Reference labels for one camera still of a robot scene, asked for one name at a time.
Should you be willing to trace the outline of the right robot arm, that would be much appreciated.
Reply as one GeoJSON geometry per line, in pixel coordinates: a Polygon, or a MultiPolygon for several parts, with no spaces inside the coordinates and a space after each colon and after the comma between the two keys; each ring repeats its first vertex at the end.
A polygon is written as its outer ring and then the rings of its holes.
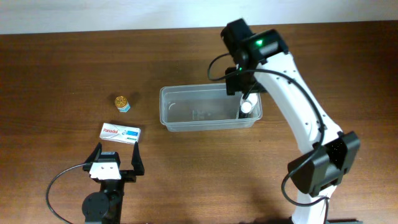
{"type": "Polygon", "coordinates": [[[235,66],[222,76],[226,92],[241,92],[239,117],[254,108],[252,95],[268,93],[287,120],[302,155],[288,163],[283,196],[296,206],[289,223],[328,223],[330,197],[359,151],[355,132],[344,133],[320,106],[280,34],[255,34],[243,19],[220,34],[235,66]]]}

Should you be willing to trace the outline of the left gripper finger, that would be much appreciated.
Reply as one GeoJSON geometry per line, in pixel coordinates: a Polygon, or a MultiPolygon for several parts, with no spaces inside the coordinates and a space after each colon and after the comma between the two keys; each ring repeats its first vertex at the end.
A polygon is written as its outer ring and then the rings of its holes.
{"type": "Polygon", "coordinates": [[[134,143],[134,149],[132,153],[132,160],[131,160],[131,165],[134,168],[134,174],[135,175],[144,175],[145,174],[145,168],[141,159],[141,155],[139,152],[139,144],[138,142],[134,143]]]}
{"type": "Polygon", "coordinates": [[[98,160],[98,157],[100,156],[102,152],[102,144],[99,142],[96,147],[94,148],[93,152],[88,156],[88,158],[85,160],[85,163],[92,163],[94,161],[98,160]]]}

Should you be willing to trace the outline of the white Panadol box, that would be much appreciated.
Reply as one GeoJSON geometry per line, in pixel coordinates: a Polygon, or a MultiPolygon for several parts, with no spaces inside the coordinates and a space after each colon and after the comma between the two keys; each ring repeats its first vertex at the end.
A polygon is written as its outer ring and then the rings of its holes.
{"type": "Polygon", "coordinates": [[[141,130],[139,128],[104,123],[99,138],[107,141],[135,144],[139,141],[140,135],[141,130]]]}

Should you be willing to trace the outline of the dark bottle white cap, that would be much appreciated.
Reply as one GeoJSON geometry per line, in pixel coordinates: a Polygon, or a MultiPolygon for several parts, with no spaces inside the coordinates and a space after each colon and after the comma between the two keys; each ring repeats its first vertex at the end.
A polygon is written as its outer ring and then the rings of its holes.
{"type": "Polygon", "coordinates": [[[252,104],[248,101],[245,101],[241,104],[238,112],[238,119],[245,119],[249,117],[249,114],[252,109],[252,104]]]}

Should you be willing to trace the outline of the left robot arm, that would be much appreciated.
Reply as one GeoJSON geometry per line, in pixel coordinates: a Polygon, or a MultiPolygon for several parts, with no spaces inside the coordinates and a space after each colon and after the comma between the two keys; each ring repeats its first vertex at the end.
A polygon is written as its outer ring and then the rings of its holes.
{"type": "Polygon", "coordinates": [[[83,170],[100,184],[100,190],[89,194],[82,203],[85,223],[120,224],[124,186],[126,183],[135,183],[138,176],[145,174],[137,142],[134,143],[132,152],[133,168],[121,170],[120,164],[119,154],[103,152],[100,143],[86,159],[83,170]]]}

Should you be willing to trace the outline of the white spray bottle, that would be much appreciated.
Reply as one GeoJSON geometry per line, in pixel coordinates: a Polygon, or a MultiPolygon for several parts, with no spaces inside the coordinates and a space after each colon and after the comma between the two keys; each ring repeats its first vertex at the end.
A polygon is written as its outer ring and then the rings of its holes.
{"type": "Polygon", "coordinates": [[[250,93],[248,95],[247,98],[242,97],[241,101],[240,101],[240,106],[243,102],[248,101],[252,104],[252,109],[251,111],[254,109],[254,107],[257,105],[259,99],[258,99],[258,94],[257,93],[250,93]]]}

